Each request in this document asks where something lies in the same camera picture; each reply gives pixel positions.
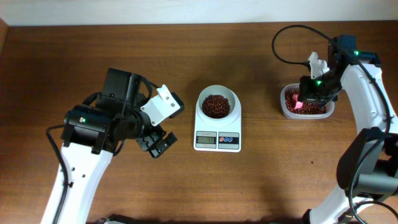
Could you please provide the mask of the pink plastic measuring scoop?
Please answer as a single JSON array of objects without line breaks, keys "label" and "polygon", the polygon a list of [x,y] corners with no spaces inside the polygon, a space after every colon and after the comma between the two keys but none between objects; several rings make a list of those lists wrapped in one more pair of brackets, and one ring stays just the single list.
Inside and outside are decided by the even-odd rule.
[{"label": "pink plastic measuring scoop", "polygon": [[299,110],[303,107],[303,102],[299,101],[299,94],[292,95],[292,108],[294,110]]}]

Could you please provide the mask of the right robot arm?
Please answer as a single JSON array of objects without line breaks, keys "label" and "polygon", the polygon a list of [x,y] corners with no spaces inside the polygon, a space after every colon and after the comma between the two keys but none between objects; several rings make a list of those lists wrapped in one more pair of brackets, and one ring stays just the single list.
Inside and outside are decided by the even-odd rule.
[{"label": "right robot arm", "polygon": [[328,43],[328,60],[308,60],[299,100],[324,107],[341,91],[348,95],[358,135],[338,162],[337,185],[302,223],[348,223],[371,205],[397,195],[397,114],[382,82],[381,62],[374,52],[359,51],[352,35]]}]

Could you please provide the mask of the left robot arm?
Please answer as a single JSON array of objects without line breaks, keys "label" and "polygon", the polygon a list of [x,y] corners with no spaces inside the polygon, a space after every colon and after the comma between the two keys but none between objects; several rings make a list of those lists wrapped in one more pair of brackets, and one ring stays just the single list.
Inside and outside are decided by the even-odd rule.
[{"label": "left robot arm", "polygon": [[104,87],[65,115],[57,147],[47,128],[59,168],[42,223],[85,223],[98,184],[112,158],[127,140],[154,159],[177,141],[161,122],[184,110],[165,86],[135,73],[110,68]]}]

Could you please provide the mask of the white digital kitchen scale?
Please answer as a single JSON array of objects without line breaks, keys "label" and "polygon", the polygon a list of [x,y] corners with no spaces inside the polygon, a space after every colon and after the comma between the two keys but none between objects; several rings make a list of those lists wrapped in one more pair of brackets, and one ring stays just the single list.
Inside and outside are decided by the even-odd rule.
[{"label": "white digital kitchen scale", "polygon": [[242,149],[242,109],[237,95],[228,90],[215,93],[228,100],[230,111],[224,118],[208,117],[201,106],[210,93],[201,94],[196,104],[193,147],[196,151],[240,152]]}]

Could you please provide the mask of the clear plastic bean container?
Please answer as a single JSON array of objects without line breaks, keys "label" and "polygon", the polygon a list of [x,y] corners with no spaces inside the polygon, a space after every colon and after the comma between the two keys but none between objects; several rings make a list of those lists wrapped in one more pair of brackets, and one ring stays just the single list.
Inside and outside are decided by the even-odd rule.
[{"label": "clear plastic bean container", "polygon": [[299,84],[298,83],[289,84],[289,85],[285,86],[280,93],[280,104],[282,107],[282,113],[288,119],[323,119],[323,118],[329,117],[335,110],[335,104],[334,104],[334,102],[331,102],[325,106],[325,108],[326,108],[325,114],[295,114],[295,113],[291,113],[285,105],[285,92],[289,91],[289,90],[299,90]]}]

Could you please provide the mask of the red beans in bowl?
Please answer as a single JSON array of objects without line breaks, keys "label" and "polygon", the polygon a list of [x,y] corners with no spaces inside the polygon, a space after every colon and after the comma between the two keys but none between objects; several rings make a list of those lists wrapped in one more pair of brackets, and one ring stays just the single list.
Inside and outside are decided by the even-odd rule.
[{"label": "red beans in bowl", "polygon": [[231,106],[229,100],[222,95],[209,95],[202,103],[203,113],[214,119],[224,118],[229,115]]}]

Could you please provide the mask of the white round bowl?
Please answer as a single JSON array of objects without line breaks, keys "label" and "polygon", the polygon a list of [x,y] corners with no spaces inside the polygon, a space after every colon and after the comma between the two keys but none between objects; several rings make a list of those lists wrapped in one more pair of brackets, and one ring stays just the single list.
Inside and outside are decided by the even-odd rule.
[{"label": "white round bowl", "polygon": [[231,106],[231,111],[229,112],[229,115],[227,115],[224,118],[231,117],[234,114],[234,112],[236,111],[236,105],[237,105],[237,100],[235,99],[235,94],[229,88],[226,88],[225,86],[212,85],[212,86],[206,87],[200,93],[198,101],[197,101],[199,112],[201,112],[206,118],[210,118],[210,117],[206,116],[203,113],[202,103],[203,103],[204,99],[209,95],[222,95],[229,100],[229,104]]}]

